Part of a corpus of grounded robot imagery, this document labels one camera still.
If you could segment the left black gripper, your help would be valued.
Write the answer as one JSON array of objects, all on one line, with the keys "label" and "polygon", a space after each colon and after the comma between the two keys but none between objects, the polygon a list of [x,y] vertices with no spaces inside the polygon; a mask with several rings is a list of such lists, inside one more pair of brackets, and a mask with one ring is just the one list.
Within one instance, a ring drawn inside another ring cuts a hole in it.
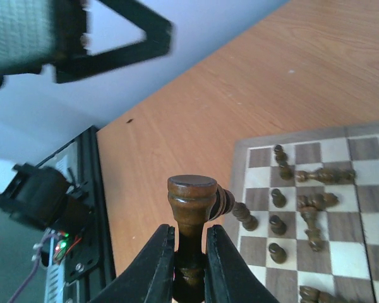
[{"label": "left black gripper", "polygon": [[86,1],[0,1],[0,88],[13,74],[40,74],[55,66],[56,83],[82,80],[161,57],[170,51],[172,23],[139,1],[103,1],[144,31],[145,39],[86,54]]}]

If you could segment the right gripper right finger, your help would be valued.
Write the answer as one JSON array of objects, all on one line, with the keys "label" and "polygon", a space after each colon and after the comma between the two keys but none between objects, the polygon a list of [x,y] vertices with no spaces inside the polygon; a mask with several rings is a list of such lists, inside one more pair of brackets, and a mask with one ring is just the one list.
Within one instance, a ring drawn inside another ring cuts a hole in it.
[{"label": "right gripper right finger", "polygon": [[278,303],[254,276],[221,225],[207,230],[205,302]]}]

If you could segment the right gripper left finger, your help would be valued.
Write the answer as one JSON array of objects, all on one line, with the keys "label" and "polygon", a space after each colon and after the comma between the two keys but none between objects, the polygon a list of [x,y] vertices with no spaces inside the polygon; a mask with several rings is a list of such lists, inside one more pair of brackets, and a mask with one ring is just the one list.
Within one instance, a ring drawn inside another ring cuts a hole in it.
[{"label": "right gripper left finger", "polygon": [[162,224],[132,263],[92,302],[171,302],[175,228]]}]

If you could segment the dark chess piece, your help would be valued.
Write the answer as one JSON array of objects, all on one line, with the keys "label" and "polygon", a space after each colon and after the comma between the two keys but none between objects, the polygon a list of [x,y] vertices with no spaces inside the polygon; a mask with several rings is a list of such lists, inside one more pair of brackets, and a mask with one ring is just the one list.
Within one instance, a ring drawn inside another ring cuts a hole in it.
[{"label": "dark chess piece", "polygon": [[237,202],[229,190],[217,185],[216,202],[208,220],[215,220],[228,213],[232,213],[247,231],[254,231],[258,227],[258,220],[250,213],[248,207],[244,203]]},{"label": "dark chess piece", "polygon": [[217,181],[202,175],[175,175],[168,178],[167,189],[179,230],[174,256],[173,298],[177,302],[203,302],[202,234],[216,202]]}]

